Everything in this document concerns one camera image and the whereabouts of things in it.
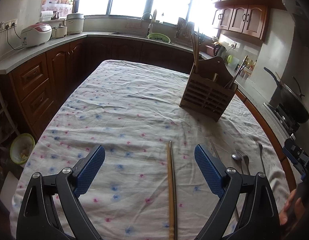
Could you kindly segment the right hand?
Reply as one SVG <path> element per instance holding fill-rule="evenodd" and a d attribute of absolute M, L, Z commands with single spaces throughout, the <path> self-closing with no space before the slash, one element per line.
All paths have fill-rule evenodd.
<path fill-rule="evenodd" d="M 283 209 L 279 213 L 280 225 L 283 226 L 285 224 L 292 223 L 296 224 L 303 216 L 305 212 L 305 207 L 303 206 L 301 198 L 296 198 L 296 189 L 294 189 L 283 207 Z"/>

